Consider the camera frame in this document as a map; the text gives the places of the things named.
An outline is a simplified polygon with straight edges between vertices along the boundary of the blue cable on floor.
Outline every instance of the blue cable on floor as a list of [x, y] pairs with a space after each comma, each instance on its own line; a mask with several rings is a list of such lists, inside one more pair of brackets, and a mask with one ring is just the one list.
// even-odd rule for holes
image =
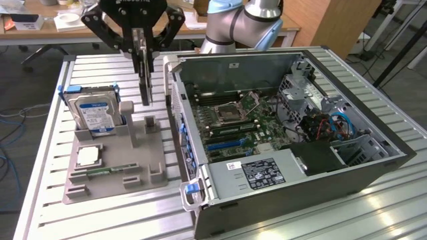
[[0, 147], [4, 148], [7, 146], [9, 146], [12, 143], [15, 143], [20, 138], [21, 136], [24, 135], [24, 132], [25, 132], [25, 125], [21, 124], [20, 122], [16, 122], [16, 121], [5, 121], [5, 120], [1, 120], [0, 119], [0, 123], [4, 123], [4, 124], [12, 124], [12, 125], [20, 125], [20, 133], [19, 135], [16, 136], [16, 138], [3, 144], [0, 144]]
[[16, 202], [19, 201], [20, 199], [20, 196], [21, 196], [21, 181], [20, 181], [20, 178], [19, 178], [19, 172], [16, 170], [16, 167], [15, 167], [15, 164], [12, 162], [11, 159], [8, 159], [5, 156], [0, 156], [0, 159], [4, 159], [7, 161], [7, 163], [11, 165], [11, 168], [12, 168], [12, 171], [13, 171], [13, 175], [15, 175], [15, 180], [16, 180], [16, 189], [17, 189], [17, 194], [16, 194], [16, 198], [15, 198], [15, 201], [7, 203], [1, 208], [0, 208], [0, 212], [4, 212], [4, 211], [8, 211], [8, 207], [12, 205], [12, 204], [16, 204]]
[[[20, 123], [20, 122], [5, 121], [3, 119], [0, 119], [0, 123], [19, 125], [19, 127], [20, 127], [19, 135], [11, 141], [0, 144], [0, 148], [4, 148], [7, 146], [9, 146], [12, 143], [15, 143], [21, 138], [21, 136], [24, 135], [24, 132], [25, 132], [25, 125], [23, 123]], [[12, 172], [13, 172], [13, 175], [15, 175], [15, 180], [16, 180], [16, 190], [17, 190], [15, 200], [0, 207], [0, 212], [4, 212], [4, 211], [9, 211], [8, 208], [11, 206], [13, 206], [17, 203], [17, 201], [20, 200], [21, 182], [20, 182], [20, 178], [19, 178], [19, 172], [16, 170], [16, 166], [15, 166], [15, 163], [12, 162], [12, 160], [9, 158], [7, 158], [5, 156], [1, 156], [1, 155], [0, 155], [0, 159], [3, 159], [7, 162], [7, 164], [9, 165], [11, 169], [12, 169]]]

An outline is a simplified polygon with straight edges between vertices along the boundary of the green circuit board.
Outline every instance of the green circuit board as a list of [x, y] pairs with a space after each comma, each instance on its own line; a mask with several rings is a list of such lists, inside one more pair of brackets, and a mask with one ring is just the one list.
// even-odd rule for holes
[[[283, 124], [274, 113], [276, 104], [271, 100], [271, 96], [262, 96], [258, 98], [258, 105], [255, 98], [251, 96], [243, 97], [238, 103], [239, 110], [243, 110], [246, 114], [240, 116], [232, 103], [200, 105], [196, 101], [192, 101], [192, 114], [200, 132], [204, 152], [212, 163], [258, 155], [268, 151], [278, 151], [284, 145], [292, 143], [283, 130]], [[224, 122], [234, 122], [231, 126], [220, 123], [223, 116], [226, 116]], [[239, 146], [210, 149], [212, 145], [238, 141], [243, 141]]]

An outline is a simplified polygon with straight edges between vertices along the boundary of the blue cable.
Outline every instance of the blue cable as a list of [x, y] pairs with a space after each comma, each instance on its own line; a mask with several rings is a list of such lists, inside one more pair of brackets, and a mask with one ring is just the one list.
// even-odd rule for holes
[[334, 131], [334, 132], [338, 131], [336, 127], [334, 126], [334, 119], [332, 119], [334, 116], [339, 116], [339, 117], [344, 118], [344, 120], [346, 120], [347, 123], [348, 123], [348, 128], [351, 128], [352, 136], [355, 136], [355, 135], [356, 135], [355, 125], [352, 124], [352, 121], [350, 120], [350, 118], [347, 117], [347, 115], [346, 115], [344, 113], [342, 113], [342, 112], [334, 112], [334, 113], [331, 114], [331, 118], [328, 119], [328, 122], [330, 122], [330, 124], [331, 124], [331, 129], [332, 129], [332, 131]]
[[4, 159], [8, 164], [11, 165], [12, 171], [13, 171], [13, 175], [15, 175], [15, 180], [16, 180], [16, 188], [17, 188], [17, 194], [16, 194], [16, 198], [15, 201], [9, 202], [5, 204], [4, 208], [0, 208], [0, 212], [8, 211], [8, 206], [12, 205], [13, 203], [16, 203], [20, 199], [21, 196], [21, 182], [20, 182], [20, 178], [19, 178], [19, 172], [16, 170], [15, 164], [12, 162], [11, 159], [8, 159], [5, 156], [0, 156], [1, 159]]
[[20, 126], [20, 133], [19, 135], [16, 136], [16, 138], [11, 141], [8, 141], [7, 143], [4, 144], [0, 144], [0, 147], [4, 148], [7, 146], [9, 146], [12, 143], [15, 143], [20, 138], [21, 136], [24, 135], [24, 132], [25, 132], [25, 125], [21, 124], [20, 122], [16, 122], [16, 121], [4, 121], [0, 119], [0, 123], [4, 123], [4, 124], [13, 124], [13, 125], [19, 125]]

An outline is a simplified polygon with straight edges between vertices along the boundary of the cpu socket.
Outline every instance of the cpu socket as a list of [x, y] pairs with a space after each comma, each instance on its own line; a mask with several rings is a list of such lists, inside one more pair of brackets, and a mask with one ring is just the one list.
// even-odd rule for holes
[[216, 113], [219, 124], [239, 123], [248, 120], [246, 117], [246, 111], [236, 102], [215, 106], [214, 111]]

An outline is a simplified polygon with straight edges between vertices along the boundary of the open computer tower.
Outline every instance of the open computer tower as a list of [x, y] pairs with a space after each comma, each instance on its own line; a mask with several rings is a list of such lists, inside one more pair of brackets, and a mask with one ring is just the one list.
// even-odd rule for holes
[[196, 239], [359, 192], [415, 156], [307, 50], [167, 64]]

